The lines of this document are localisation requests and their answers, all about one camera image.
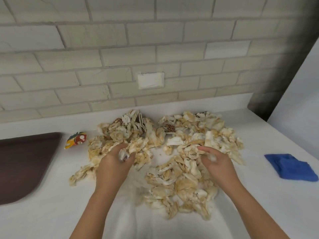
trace blue cloth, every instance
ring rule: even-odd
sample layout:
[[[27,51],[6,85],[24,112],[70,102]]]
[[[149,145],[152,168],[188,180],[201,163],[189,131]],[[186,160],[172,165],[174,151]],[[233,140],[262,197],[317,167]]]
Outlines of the blue cloth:
[[[318,181],[318,176],[310,165],[307,162],[299,161],[291,154],[266,154],[265,157],[277,171],[280,178]]]

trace hand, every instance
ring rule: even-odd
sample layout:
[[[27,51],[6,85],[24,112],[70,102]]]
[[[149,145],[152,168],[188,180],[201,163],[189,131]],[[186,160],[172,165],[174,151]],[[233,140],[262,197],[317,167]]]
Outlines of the hand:
[[[118,144],[102,158],[96,174],[95,191],[105,192],[111,189],[118,192],[135,161],[135,153],[124,162],[119,160],[120,150],[126,147],[126,143]]]
[[[197,148],[198,150],[208,152],[216,156],[215,162],[210,161],[207,155],[202,155],[201,160],[214,182],[217,183],[226,194],[231,193],[233,189],[243,186],[237,176],[233,162],[228,155],[215,148],[206,146],[198,146]]]

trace person's right hand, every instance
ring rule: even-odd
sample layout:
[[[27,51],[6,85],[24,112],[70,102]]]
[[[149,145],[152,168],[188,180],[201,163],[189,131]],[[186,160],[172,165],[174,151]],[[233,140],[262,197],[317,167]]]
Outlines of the person's right hand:
[[[198,146],[198,150],[211,153],[216,156],[216,161],[212,162],[207,155],[202,155],[201,160],[203,165],[210,173],[213,181],[226,193],[230,193],[233,189],[242,187],[242,184],[237,176],[233,162],[228,155],[218,151],[215,148],[206,146]]]

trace white countertop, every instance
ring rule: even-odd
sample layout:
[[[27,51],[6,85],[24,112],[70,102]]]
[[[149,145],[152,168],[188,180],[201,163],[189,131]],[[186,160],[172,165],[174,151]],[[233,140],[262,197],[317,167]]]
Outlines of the white countertop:
[[[221,112],[225,125],[243,139],[245,166],[235,165],[240,180],[291,239],[318,238],[319,183],[284,180],[264,158],[269,153],[290,153],[310,164],[319,174],[319,161],[247,109]],[[0,237],[6,239],[68,238],[80,218],[94,182],[84,180],[69,187],[68,178],[87,164],[87,146],[64,150],[63,137],[39,188],[29,196],[0,206]],[[146,206],[136,209],[137,228],[131,221],[134,208],[118,198],[112,206],[104,238],[248,238],[229,198],[219,192],[210,221],[195,213],[178,214],[166,221]]]

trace white wall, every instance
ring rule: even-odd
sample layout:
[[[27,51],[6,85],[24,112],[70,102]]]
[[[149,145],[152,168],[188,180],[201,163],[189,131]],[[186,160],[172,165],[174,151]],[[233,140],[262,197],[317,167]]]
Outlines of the white wall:
[[[319,41],[270,116],[268,123],[319,159]]]

